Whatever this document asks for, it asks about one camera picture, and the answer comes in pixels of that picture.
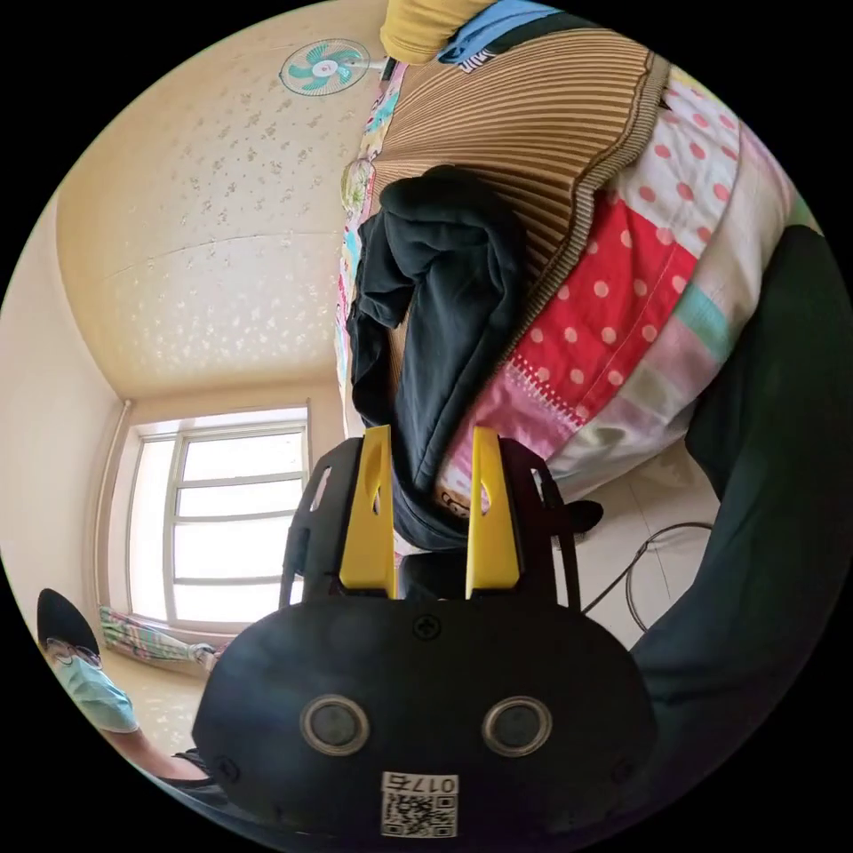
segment window frame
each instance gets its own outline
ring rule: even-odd
[[[187,452],[193,442],[226,441],[241,438],[260,438],[269,435],[299,434],[301,435],[301,469],[283,474],[257,474],[254,476],[228,477],[211,480],[186,481],[183,475],[187,464]],[[133,502],[136,495],[137,482],[142,460],[142,453],[147,444],[154,442],[174,441],[171,462],[166,485],[163,505],[163,598],[165,602],[165,621],[151,618],[135,612],[133,608],[131,585],[131,520]],[[210,488],[217,486],[250,485],[258,482],[300,481],[302,491],[305,491],[310,476],[310,438],[308,418],[287,421],[268,421],[256,424],[220,425],[220,426],[190,426],[179,427],[175,430],[156,431],[152,434],[140,435],[140,446],[137,449],[134,462],[130,500],[128,501],[125,517],[124,541],[124,580],[127,590],[130,615],[147,625],[164,630],[167,633],[181,635],[188,642],[199,642],[205,637],[234,637],[250,623],[243,622],[200,622],[178,619],[174,588],[175,586],[257,586],[259,584],[281,583],[282,571],[274,576],[259,576],[256,578],[184,578],[175,577],[174,565],[174,531],[179,524],[193,523],[227,523],[233,521],[260,520],[266,518],[292,517],[295,510],[279,510],[272,513],[251,513],[216,516],[181,516],[178,513],[178,497],[180,489]],[[282,560],[286,540],[282,543]]]

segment brown striped fabric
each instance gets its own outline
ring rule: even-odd
[[[606,29],[534,39],[472,74],[410,66],[373,161],[371,214],[388,184],[440,163],[475,172],[512,205],[528,232],[530,296],[509,355],[578,263],[594,192],[648,145],[668,73],[657,54]],[[392,393],[406,326],[389,334]]]

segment label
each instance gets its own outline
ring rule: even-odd
[[[382,774],[382,834],[391,838],[455,838],[458,776]]]

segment wall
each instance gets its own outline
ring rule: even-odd
[[[130,425],[159,420],[218,415],[248,409],[281,409],[310,401],[311,461],[344,440],[338,383],[333,370],[313,382],[289,382],[203,391],[194,394],[149,397],[135,401],[128,417]]]
[[[76,328],[56,254],[56,199],[20,256],[0,312],[0,551],[34,632],[52,586],[92,616],[94,496],[122,404]]]

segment face mask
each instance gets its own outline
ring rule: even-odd
[[[96,666],[73,656],[67,663],[58,664],[54,672],[93,726],[118,734],[128,734],[140,727],[127,694]]]

